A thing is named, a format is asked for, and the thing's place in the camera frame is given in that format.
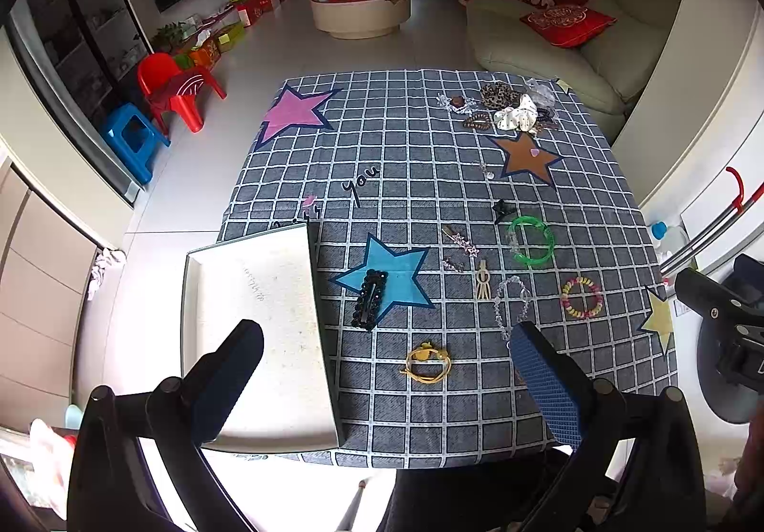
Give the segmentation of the beige sofa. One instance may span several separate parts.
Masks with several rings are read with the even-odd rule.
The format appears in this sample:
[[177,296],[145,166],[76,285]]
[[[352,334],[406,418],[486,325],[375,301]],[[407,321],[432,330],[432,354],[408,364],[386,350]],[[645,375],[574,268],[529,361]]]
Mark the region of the beige sofa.
[[590,0],[582,24],[593,37],[558,47],[527,24],[537,12],[528,4],[469,0],[467,36],[484,69],[564,81],[612,143],[658,64],[680,2]]

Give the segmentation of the grey checked star tablecloth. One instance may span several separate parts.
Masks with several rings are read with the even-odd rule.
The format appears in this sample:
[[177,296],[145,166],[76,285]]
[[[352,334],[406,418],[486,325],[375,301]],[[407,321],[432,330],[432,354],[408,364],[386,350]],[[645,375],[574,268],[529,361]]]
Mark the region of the grey checked star tablecloth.
[[[502,132],[479,131],[436,96],[480,101],[487,72],[378,70],[286,79],[247,153],[219,236],[309,225],[343,443],[306,461],[442,468],[549,447],[553,437],[511,364],[505,333],[533,322],[593,378],[655,395],[677,379],[671,344],[645,329],[664,293],[646,223],[604,134],[573,92],[552,86],[551,155],[508,174]],[[492,205],[541,219],[551,263],[515,262]],[[467,255],[442,233],[460,232]],[[447,271],[442,259],[465,267]],[[491,300],[478,300],[479,260]],[[371,331],[351,325],[362,277],[389,273]]]

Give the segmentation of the blue plastic stool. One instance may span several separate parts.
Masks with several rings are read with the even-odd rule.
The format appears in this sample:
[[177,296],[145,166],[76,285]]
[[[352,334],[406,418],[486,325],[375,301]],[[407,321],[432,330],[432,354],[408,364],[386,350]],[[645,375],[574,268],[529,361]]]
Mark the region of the blue plastic stool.
[[133,104],[124,104],[109,114],[101,126],[101,135],[137,183],[153,179],[153,160],[160,145],[170,146],[153,122]]

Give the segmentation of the green plastic bangle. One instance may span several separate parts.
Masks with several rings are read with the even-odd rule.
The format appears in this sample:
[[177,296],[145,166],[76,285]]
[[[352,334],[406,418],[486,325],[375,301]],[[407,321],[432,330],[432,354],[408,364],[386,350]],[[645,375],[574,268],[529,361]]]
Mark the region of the green plastic bangle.
[[551,263],[557,240],[548,224],[536,216],[522,215],[511,220],[506,231],[515,262],[523,267],[544,267]]

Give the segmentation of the white polka dot scrunchie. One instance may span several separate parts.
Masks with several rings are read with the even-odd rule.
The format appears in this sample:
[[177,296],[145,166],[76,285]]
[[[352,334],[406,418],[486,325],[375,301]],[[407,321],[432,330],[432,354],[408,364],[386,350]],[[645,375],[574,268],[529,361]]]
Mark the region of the white polka dot scrunchie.
[[509,105],[493,114],[497,130],[532,132],[536,126],[539,111],[530,95],[519,96],[517,105]]

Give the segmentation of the white jewelry tray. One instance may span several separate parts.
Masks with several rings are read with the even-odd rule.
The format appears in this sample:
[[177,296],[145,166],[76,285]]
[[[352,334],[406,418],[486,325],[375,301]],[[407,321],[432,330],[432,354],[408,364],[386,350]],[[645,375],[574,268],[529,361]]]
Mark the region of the white jewelry tray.
[[308,224],[268,229],[187,255],[181,370],[189,373],[203,355],[216,351],[242,320],[262,329],[263,352],[210,446],[258,454],[339,447]]

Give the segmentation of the beige wooden hair clip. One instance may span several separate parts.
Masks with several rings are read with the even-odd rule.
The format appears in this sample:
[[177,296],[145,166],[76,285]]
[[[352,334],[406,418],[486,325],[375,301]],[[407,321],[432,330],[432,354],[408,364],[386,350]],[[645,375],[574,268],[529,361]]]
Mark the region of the beige wooden hair clip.
[[477,288],[478,300],[492,299],[491,275],[484,259],[479,260],[478,268],[475,271],[475,287]]

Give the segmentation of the black beaded hair clip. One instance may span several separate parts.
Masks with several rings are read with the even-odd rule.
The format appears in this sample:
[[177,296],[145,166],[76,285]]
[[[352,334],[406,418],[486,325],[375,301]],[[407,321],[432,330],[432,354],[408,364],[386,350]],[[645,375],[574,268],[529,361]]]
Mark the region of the black beaded hair clip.
[[380,316],[387,277],[389,277],[389,273],[379,269],[368,269],[364,273],[360,290],[357,293],[355,307],[353,307],[352,326],[366,331],[371,331],[375,328],[378,316]]

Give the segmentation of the silver rhinestone hair clip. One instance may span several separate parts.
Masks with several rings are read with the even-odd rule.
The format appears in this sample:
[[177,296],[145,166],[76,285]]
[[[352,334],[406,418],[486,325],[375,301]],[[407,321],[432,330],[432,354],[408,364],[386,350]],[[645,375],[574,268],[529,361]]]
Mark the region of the silver rhinestone hair clip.
[[443,225],[442,233],[449,238],[455,245],[460,247],[465,254],[475,258],[479,254],[477,246],[473,245],[467,238],[462,236],[460,232],[455,231],[449,225]]

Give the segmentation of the red cushion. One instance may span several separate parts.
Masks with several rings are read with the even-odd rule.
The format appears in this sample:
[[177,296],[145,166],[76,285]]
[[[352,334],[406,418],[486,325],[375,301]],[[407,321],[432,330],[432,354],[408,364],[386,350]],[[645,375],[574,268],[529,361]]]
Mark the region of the red cushion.
[[520,18],[520,22],[558,48],[578,48],[604,33],[616,21],[616,17],[575,4],[531,12]]

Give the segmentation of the red plastic chair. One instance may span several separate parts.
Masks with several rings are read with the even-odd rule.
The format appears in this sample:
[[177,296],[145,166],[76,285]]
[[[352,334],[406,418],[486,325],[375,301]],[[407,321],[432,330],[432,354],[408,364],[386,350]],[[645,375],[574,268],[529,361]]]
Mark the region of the red plastic chair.
[[197,108],[197,96],[204,86],[211,87],[220,99],[227,99],[227,92],[209,69],[192,66],[182,70],[168,53],[154,52],[144,57],[137,65],[137,82],[150,117],[163,135],[169,135],[169,127],[163,121],[168,112],[178,114],[189,131],[202,130],[204,119]]

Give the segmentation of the leopard print scrunchie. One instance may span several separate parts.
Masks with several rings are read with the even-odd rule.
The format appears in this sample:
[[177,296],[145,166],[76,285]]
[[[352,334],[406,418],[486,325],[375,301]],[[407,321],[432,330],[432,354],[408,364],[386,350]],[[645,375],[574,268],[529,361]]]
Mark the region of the leopard print scrunchie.
[[509,83],[493,81],[484,82],[480,86],[480,97],[488,110],[498,112],[506,108],[518,108],[522,94],[513,90]]

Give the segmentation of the small silver hair clip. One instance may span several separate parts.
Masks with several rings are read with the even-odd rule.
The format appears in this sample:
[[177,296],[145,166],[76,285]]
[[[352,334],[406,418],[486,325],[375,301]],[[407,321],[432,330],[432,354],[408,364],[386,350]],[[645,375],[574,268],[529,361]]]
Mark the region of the small silver hair clip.
[[462,264],[453,262],[453,260],[449,258],[443,258],[442,264],[443,264],[443,267],[447,269],[447,271],[458,272],[458,273],[465,272],[465,267]]

